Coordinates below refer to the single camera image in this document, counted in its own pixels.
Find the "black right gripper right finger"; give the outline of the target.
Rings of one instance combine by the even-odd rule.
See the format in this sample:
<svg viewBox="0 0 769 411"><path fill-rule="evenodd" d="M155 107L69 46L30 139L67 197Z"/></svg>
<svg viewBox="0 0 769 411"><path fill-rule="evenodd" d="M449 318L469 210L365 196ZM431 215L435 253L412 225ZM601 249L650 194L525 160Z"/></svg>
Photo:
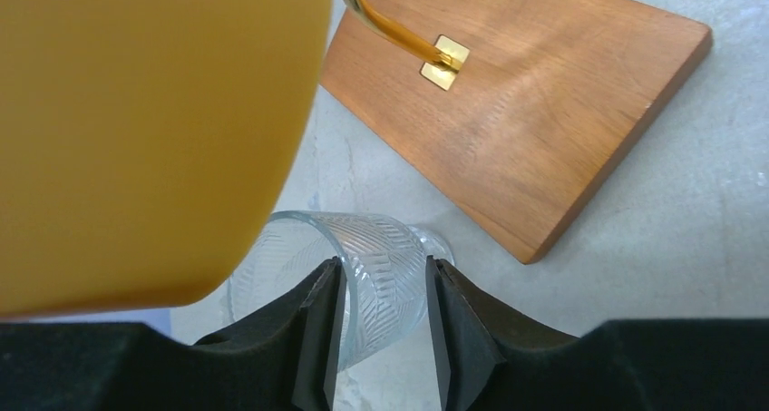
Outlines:
<svg viewBox="0 0 769 411"><path fill-rule="evenodd" d="M609 320L582 337L426 261L445 410L765 410L764 318Z"/></svg>

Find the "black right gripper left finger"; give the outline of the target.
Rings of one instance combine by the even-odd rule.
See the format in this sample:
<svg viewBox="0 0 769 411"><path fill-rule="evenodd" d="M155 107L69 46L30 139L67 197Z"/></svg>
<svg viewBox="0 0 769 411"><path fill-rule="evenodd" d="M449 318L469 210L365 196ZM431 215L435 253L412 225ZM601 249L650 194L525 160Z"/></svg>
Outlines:
<svg viewBox="0 0 769 411"><path fill-rule="evenodd" d="M346 296L324 261L281 297L182 344L142 323L5 323L4 410L329 410Z"/></svg>

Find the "clear wine glass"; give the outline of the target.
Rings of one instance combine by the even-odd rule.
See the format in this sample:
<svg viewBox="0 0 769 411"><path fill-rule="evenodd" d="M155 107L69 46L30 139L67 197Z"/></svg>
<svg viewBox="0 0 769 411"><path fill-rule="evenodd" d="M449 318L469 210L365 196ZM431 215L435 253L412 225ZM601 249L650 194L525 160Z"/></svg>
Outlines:
<svg viewBox="0 0 769 411"><path fill-rule="evenodd" d="M346 273L339 370L409 335L427 313L428 257L453 260L445 238L424 226L372 213L273 213L227 281L229 317L238 321L337 258Z"/></svg>

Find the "yellow wine glass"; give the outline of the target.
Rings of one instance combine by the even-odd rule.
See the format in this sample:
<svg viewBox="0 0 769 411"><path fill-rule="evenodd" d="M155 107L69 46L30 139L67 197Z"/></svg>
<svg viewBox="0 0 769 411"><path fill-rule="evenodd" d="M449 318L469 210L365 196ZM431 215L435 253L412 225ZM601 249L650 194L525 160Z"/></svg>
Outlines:
<svg viewBox="0 0 769 411"><path fill-rule="evenodd" d="M1 317L187 305L242 261L333 0L1 0Z"/></svg>

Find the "wooden base board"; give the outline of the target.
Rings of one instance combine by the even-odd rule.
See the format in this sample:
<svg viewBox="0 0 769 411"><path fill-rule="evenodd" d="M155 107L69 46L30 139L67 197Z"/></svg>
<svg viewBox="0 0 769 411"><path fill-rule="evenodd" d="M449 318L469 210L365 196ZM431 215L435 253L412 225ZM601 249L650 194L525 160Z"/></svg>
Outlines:
<svg viewBox="0 0 769 411"><path fill-rule="evenodd" d="M367 0L470 49L449 91L346 12L321 83L518 261L547 255L707 56L634 0Z"/></svg>

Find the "gold scroll glass tree stand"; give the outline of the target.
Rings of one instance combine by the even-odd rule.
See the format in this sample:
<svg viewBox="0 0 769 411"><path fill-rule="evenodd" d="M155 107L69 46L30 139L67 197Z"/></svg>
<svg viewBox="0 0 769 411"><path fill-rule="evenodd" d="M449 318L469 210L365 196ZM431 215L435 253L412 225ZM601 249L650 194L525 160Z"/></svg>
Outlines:
<svg viewBox="0 0 769 411"><path fill-rule="evenodd" d="M404 25L377 12L367 0L343 0L346 8L361 23L391 44L423 61L420 75L444 91L452 87L470 49L441 34L428 43Z"/></svg>

